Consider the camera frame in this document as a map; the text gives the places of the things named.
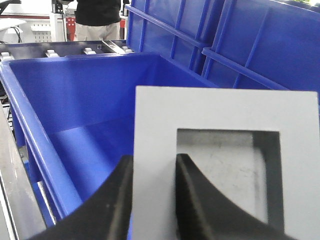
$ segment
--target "black cable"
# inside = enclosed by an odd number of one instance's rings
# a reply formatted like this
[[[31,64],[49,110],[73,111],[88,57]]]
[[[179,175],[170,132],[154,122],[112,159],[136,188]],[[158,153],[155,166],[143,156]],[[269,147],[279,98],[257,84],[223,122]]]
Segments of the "black cable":
[[[18,43],[19,43],[19,44],[22,43],[19,28],[17,28],[16,26],[12,26],[12,27],[10,27],[10,28],[11,28],[11,29],[14,29],[16,35],[18,36]]]
[[[66,30],[65,30],[65,27],[67,27],[67,25],[65,25],[64,15],[62,13],[61,13],[61,17],[62,17],[63,38],[64,38],[64,41],[67,42]]]

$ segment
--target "person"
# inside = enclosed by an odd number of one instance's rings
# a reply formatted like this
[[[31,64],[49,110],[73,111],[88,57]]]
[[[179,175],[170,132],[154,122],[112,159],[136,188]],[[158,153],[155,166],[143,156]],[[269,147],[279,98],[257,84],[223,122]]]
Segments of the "person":
[[[120,38],[121,0],[77,0],[77,2],[75,41],[117,40]]]

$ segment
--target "black shirt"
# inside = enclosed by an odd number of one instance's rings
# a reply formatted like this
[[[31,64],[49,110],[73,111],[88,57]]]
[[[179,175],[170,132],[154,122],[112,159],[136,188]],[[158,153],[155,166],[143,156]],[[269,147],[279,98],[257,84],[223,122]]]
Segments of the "black shirt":
[[[120,21],[121,0],[77,0],[75,21],[86,26],[106,26]]]

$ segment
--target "square opening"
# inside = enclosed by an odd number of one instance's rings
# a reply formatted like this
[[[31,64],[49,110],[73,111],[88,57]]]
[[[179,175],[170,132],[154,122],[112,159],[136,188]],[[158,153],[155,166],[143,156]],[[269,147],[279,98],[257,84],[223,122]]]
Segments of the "square opening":
[[[178,129],[176,152],[239,207],[284,231],[279,132]]]

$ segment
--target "white roller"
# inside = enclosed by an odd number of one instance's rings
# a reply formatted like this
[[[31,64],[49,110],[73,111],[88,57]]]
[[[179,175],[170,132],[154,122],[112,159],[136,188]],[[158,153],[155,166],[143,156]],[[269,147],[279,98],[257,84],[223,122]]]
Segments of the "white roller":
[[[49,58],[58,58],[59,55],[57,53],[51,53],[49,54]]]
[[[8,57],[8,56],[10,56],[10,53],[5,51],[5,52],[2,52],[1,55],[2,55],[2,57]]]
[[[8,60],[12,60],[12,57],[11,56],[4,56],[2,58],[2,61],[8,61]]]

